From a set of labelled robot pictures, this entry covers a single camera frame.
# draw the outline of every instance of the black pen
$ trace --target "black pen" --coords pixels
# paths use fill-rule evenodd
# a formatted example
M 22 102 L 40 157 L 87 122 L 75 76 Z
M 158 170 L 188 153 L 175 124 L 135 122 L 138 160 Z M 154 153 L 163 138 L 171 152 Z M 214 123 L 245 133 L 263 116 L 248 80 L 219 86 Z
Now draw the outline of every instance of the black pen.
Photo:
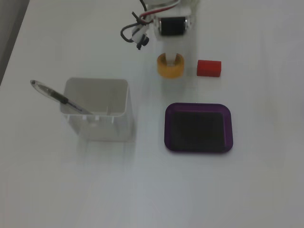
M 93 115 L 93 113 L 87 111 L 86 109 L 82 108 L 81 106 L 77 105 L 76 103 L 72 102 L 62 94 L 56 92 L 55 90 L 51 89 L 50 87 L 47 87 L 46 85 L 42 84 L 41 82 L 31 80 L 31 85 L 41 94 L 44 96 L 53 99 L 54 101 L 58 101 L 64 105 L 68 105 L 74 110 L 78 111 L 81 114 L 84 115 Z

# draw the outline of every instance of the orange ring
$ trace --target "orange ring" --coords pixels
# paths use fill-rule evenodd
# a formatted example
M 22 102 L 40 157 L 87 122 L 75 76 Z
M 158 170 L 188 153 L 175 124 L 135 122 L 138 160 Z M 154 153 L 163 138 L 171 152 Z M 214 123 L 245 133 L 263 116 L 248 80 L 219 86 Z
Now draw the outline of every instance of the orange ring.
M 166 53 L 161 54 L 157 58 L 157 71 L 165 78 L 177 78 L 183 75 L 185 68 L 185 60 L 182 55 L 177 54 L 175 58 L 175 65 L 168 66 L 166 60 Z

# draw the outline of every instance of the red cube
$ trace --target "red cube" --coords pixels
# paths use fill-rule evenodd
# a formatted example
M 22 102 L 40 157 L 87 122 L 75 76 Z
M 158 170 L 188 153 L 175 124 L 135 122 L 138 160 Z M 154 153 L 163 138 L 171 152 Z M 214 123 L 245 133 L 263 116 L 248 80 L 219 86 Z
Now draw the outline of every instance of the red cube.
M 222 62 L 220 61 L 209 61 L 199 60 L 197 76 L 205 77 L 220 77 L 222 71 Z

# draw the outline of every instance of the white container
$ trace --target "white container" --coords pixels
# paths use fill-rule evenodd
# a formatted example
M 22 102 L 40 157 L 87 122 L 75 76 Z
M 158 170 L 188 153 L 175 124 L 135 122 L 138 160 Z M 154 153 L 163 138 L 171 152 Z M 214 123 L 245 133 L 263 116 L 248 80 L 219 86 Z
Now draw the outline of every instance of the white container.
M 129 85 L 123 79 L 71 78 L 64 95 L 93 113 L 82 115 L 64 104 L 60 111 L 74 131 L 89 141 L 133 139 Z

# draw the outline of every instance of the purple tray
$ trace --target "purple tray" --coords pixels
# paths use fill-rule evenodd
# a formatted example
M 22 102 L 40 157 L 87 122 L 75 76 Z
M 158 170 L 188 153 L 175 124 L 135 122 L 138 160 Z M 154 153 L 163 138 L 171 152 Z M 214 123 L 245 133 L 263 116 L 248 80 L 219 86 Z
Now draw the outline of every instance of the purple tray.
M 222 104 L 171 104 L 164 141 L 173 152 L 228 152 L 233 146 L 231 113 Z

